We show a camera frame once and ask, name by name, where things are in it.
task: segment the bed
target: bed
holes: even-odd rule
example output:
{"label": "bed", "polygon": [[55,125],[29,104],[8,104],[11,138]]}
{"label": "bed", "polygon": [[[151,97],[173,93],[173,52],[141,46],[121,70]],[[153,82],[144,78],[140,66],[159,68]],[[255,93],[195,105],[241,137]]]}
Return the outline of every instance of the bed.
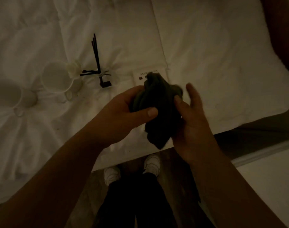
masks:
{"label": "bed", "polygon": [[[112,86],[85,76],[78,96],[61,103],[40,73],[55,60],[96,68],[94,33]],[[23,117],[0,111],[0,191],[13,194],[110,99],[135,86],[133,73],[155,68],[171,84],[197,88],[214,134],[289,109],[289,72],[272,49],[260,0],[0,0],[0,78],[38,95]],[[140,126],[105,149],[93,170],[157,151]]]}

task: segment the dark towel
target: dark towel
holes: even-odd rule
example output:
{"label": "dark towel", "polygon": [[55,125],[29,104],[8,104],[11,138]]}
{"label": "dark towel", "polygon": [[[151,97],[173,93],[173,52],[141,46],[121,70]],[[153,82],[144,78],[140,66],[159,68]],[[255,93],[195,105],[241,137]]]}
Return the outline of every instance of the dark towel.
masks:
{"label": "dark towel", "polygon": [[183,91],[177,85],[168,84],[159,73],[152,72],[148,73],[144,87],[131,103],[130,111],[148,107],[158,109],[158,116],[146,123],[145,131],[149,142],[162,149],[177,130],[180,114],[174,105],[174,96],[182,98]]}

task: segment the white flower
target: white flower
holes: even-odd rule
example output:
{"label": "white flower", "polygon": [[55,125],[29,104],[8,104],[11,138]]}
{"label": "white flower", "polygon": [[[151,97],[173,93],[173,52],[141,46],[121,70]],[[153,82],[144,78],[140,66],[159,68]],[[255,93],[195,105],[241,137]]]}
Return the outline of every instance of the white flower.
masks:
{"label": "white flower", "polygon": [[71,79],[80,77],[80,74],[82,73],[81,65],[77,60],[67,64],[66,69]]}

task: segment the white card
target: white card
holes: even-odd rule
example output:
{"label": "white card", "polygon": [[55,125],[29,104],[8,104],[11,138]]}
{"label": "white card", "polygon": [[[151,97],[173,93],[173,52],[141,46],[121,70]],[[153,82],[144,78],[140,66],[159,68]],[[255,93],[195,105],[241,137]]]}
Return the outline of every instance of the white card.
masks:
{"label": "white card", "polygon": [[146,69],[133,71],[133,77],[134,77],[135,84],[137,86],[138,85],[144,85],[144,82],[147,80],[146,76],[149,72],[159,73],[168,82],[168,77],[167,77],[167,73],[165,71],[165,68],[155,67],[155,68],[146,68]]}

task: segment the wooden floor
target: wooden floor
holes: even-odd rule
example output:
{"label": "wooden floor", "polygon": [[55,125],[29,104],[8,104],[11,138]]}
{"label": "wooden floor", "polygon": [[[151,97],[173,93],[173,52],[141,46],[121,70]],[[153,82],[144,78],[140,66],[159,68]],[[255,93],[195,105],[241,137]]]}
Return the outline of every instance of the wooden floor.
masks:
{"label": "wooden floor", "polygon": [[[189,166],[173,148],[157,154],[161,160],[158,181],[172,207],[178,227],[213,227],[197,203],[197,189]],[[120,164],[122,177],[142,169],[145,158]],[[91,227],[106,193],[103,170],[93,172],[67,221],[66,228]]]}

